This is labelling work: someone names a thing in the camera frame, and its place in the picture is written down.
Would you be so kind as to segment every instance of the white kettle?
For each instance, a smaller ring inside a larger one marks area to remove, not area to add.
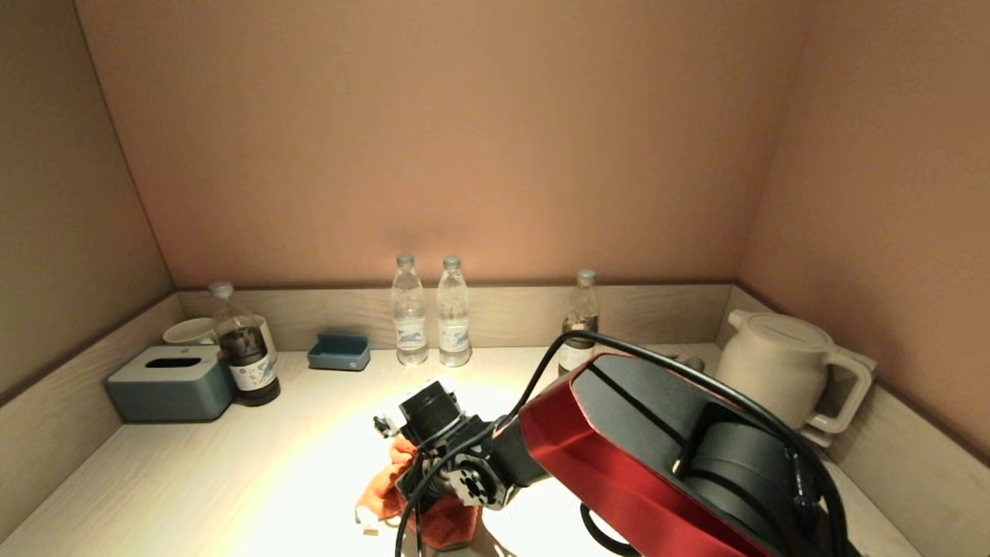
[[[726,345],[715,379],[794,429],[807,423],[840,433],[849,427],[873,383],[876,362],[836,346],[822,329],[786,315],[737,309],[729,314],[729,323],[739,332]],[[836,416],[815,411],[829,381],[828,365],[845,368],[855,377]]]

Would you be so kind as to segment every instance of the blue tray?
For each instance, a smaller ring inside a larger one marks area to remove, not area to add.
[[[368,338],[361,335],[317,335],[316,346],[306,355],[318,370],[359,372],[371,360]]]

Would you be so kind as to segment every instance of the water bottle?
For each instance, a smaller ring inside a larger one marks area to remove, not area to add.
[[[563,332],[585,330],[598,332],[598,295],[595,293],[597,275],[590,269],[577,272],[577,286],[570,293],[570,308],[563,319]],[[560,375],[579,368],[594,356],[595,343],[585,339],[567,339],[560,347],[557,371]]]
[[[471,359],[467,335],[467,283],[460,272],[460,258],[444,258],[444,274],[437,286],[440,318],[440,361],[449,368],[463,366]]]
[[[399,362],[414,366],[427,360],[427,301],[413,256],[402,254],[395,263],[399,266],[392,281],[395,354]]]
[[[257,319],[250,309],[233,300],[234,287],[229,282],[210,284],[210,293],[219,300],[213,314],[213,331],[238,386],[241,402],[246,406],[272,402],[282,387]]]

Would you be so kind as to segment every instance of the bottle label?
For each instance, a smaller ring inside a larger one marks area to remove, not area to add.
[[[471,345],[467,336],[467,318],[446,319],[440,322],[440,349],[445,352],[461,352]]]
[[[275,381],[275,364],[267,354],[253,364],[230,368],[240,390],[258,390]]]
[[[419,350],[427,345],[427,320],[403,319],[395,322],[395,345],[400,350]]]
[[[591,360],[594,351],[593,344],[587,348],[575,348],[569,344],[564,344],[557,351],[558,363],[562,368],[572,372],[588,360]]]

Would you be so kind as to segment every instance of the orange cloth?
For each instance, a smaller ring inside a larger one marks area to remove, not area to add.
[[[367,507],[379,519],[397,516],[405,508],[406,498],[395,487],[395,481],[412,464],[416,446],[400,435],[389,448],[388,456],[392,459],[392,464],[371,479],[357,500],[357,506]],[[430,547],[443,549],[467,543],[474,537],[478,507],[464,506],[456,495],[448,493],[434,503],[423,514],[422,519],[423,541]],[[412,527],[417,527],[415,519],[410,518],[409,523]]]

